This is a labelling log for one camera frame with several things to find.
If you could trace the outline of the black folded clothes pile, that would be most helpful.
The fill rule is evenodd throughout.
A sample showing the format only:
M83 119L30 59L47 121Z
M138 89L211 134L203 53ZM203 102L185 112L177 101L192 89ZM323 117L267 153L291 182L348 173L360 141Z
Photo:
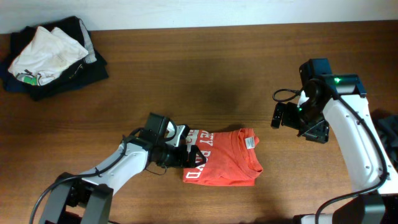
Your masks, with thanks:
M66 91L78 90L109 77L105 69L107 62L94 48L90 31L86 29L80 18L70 16L59 21L46 22L41 26L47 30L60 28L71 38L77 40L88 51L88 55L75 62L60 75L60 78L47 85L33 86L22 83L7 69L34 37L37 26L27 26L19 32L13 32L10 36L10 52L1 62L1 80L4 90L13 93L27 93L34 101L39 101Z

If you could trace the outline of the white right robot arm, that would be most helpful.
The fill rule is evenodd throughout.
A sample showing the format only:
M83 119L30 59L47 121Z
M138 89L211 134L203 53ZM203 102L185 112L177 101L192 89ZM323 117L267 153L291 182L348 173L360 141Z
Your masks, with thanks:
M397 223L397 163L374 127L366 90L357 74L335 75L329 61L313 58L299 68L298 98L276 98L271 120L297 130L299 137L326 143L333 131L353 191L324 202L314 214L296 215L294 223Z

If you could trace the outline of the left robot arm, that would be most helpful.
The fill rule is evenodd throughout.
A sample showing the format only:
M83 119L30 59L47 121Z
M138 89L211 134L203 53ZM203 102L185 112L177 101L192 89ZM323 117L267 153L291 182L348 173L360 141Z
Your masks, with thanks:
M113 196L151 163L163 170L206 164L198 146L185 143L189 130L187 125L177 126L166 116L149 114L144 127L124 136L103 162L78 175L59 175L35 203L29 221L34 221L46 198L40 223L109 223Z

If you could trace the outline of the white folded t-shirt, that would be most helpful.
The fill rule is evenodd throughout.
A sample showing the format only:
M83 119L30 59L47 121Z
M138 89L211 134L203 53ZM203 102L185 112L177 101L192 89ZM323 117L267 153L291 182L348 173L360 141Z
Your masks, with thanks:
M88 55L88 51L58 27L51 31L39 26L31 42L8 68L17 80L44 86Z

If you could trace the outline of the orange t-shirt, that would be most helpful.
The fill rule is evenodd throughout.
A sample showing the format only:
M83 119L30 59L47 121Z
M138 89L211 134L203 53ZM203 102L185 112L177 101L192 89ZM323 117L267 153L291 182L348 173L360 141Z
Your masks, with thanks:
M183 182L207 186L253 186L263 172L255 147L259 143L252 128L209 133L189 131L187 145L197 146L206 163L183 170Z

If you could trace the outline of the dark blue-grey garment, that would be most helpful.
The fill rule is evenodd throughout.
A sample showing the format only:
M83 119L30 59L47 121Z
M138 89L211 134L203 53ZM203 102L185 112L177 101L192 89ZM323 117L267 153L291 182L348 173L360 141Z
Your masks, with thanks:
M376 129L392 166L397 170L397 115L379 119Z

